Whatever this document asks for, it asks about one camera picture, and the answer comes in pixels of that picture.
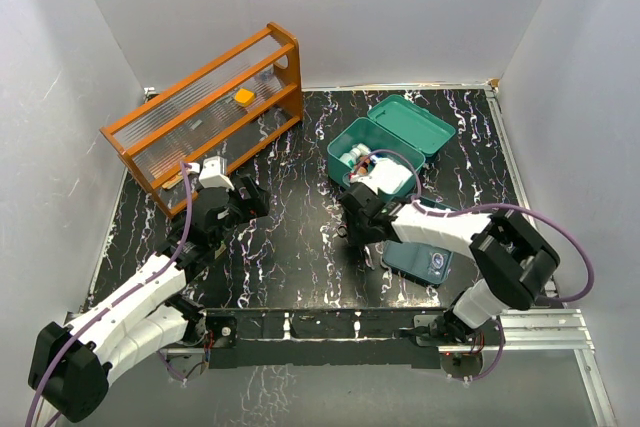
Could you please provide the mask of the teal medicine box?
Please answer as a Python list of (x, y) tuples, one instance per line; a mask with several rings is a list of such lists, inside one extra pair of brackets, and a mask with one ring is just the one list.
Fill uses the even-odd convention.
[(355, 174), (340, 157), (355, 144), (365, 144), (373, 156), (371, 170), (380, 158), (392, 158), (413, 173), (414, 185), (405, 194), (379, 194), (385, 200), (404, 197), (414, 190), (415, 174), (453, 137), (456, 129), (429, 111), (400, 95), (391, 95), (374, 106), (365, 117), (354, 120), (327, 147), (328, 176), (346, 188)]

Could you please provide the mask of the small tape roll bag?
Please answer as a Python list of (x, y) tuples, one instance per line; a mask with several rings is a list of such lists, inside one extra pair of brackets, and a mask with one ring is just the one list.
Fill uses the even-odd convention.
[(429, 275), (443, 282), (449, 273), (451, 253), (448, 251), (433, 251), (429, 262)]

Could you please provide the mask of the white gauze packet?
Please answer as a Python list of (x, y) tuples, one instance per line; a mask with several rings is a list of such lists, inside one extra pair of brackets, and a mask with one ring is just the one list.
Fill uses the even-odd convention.
[(380, 158), (370, 172), (378, 194), (405, 195), (414, 185), (411, 170), (392, 158)]

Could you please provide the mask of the black handled scissors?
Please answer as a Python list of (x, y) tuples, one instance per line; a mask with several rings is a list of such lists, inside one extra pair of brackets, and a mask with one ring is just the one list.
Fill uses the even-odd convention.
[(345, 225), (337, 228), (337, 236), (341, 240), (339, 252), (341, 257), (349, 264), (355, 267), (375, 269), (371, 252), (367, 245), (353, 244), (348, 237), (348, 230)]

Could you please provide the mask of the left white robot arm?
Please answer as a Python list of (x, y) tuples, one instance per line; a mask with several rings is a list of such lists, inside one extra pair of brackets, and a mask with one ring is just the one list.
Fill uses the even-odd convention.
[(221, 176), (187, 194), (155, 250), (127, 281), (92, 309), (38, 334), (28, 375), (34, 391), (26, 425), (39, 403), (70, 422), (88, 417), (126, 371), (162, 348), (200, 343), (202, 307), (183, 290), (211, 263), (240, 225), (265, 217), (270, 194), (253, 178)]

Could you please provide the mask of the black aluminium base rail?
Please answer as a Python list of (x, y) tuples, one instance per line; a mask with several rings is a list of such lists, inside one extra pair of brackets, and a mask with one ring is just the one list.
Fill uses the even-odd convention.
[(195, 355), (211, 369), (264, 365), (406, 365), (471, 379), (507, 351), (590, 351), (593, 342), (577, 310), (507, 311), (462, 343), (422, 334), (438, 308), (203, 309), (201, 342), (158, 352)]

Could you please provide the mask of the orange wooden shelf rack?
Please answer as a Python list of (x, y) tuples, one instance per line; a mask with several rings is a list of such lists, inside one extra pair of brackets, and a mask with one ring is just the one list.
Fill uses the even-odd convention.
[[(253, 91), (248, 107), (234, 101)], [(183, 188), (161, 185), (192, 163), (231, 149), (233, 172), (304, 117), (300, 48), (274, 22), (243, 40), (101, 133), (138, 185), (173, 217), (186, 207)]]

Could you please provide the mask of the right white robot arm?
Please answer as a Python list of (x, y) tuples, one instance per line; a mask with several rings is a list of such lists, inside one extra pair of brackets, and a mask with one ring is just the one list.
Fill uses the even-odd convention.
[(338, 202), (352, 246), (382, 241), (424, 244), (473, 260), (481, 280), (461, 292), (422, 334), (466, 344), (508, 309), (529, 310), (560, 265), (556, 250), (511, 207), (490, 214), (430, 208), (408, 199), (382, 200), (363, 183)]

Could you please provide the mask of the blue-grey divider tray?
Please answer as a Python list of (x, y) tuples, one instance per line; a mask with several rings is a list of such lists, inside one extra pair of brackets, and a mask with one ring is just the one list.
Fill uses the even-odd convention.
[(421, 243), (398, 243), (387, 241), (381, 256), (381, 265), (392, 272), (402, 275), (412, 282), (438, 287), (444, 283), (429, 275), (429, 262), (433, 251), (448, 251), (443, 248)]

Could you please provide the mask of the cream medicine carton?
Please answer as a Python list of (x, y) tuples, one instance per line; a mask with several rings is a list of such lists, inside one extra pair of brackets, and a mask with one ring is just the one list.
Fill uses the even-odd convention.
[(216, 247), (210, 255), (210, 259), (215, 261), (218, 258), (220, 258), (224, 252), (226, 251), (226, 245), (224, 243), (221, 243), (218, 247)]

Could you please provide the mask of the brown medicine bottle orange cap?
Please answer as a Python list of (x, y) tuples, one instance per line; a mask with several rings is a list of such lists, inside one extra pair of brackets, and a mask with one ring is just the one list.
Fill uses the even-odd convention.
[(356, 165), (355, 171), (358, 173), (367, 173), (371, 169), (372, 161), (370, 158), (361, 158)]

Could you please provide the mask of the yellow-orange small block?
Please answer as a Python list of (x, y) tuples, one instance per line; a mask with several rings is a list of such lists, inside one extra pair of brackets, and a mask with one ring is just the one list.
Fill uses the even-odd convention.
[(256, 98), (256, 94), (248, 89), (240, 88), (234, 94), (234, 101), (241, 107), (248, 107)]

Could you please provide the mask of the white teal bottle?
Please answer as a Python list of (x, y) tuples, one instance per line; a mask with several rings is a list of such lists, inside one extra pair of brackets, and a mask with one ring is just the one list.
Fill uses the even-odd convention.
[(363, 157), (366, 157), (371, 153), (371, 150), (365, 144), (359, 143), (351, 147), (351, 149), (345, 152), (340, 160), (347, 166), (353, 168), (356, 166)]

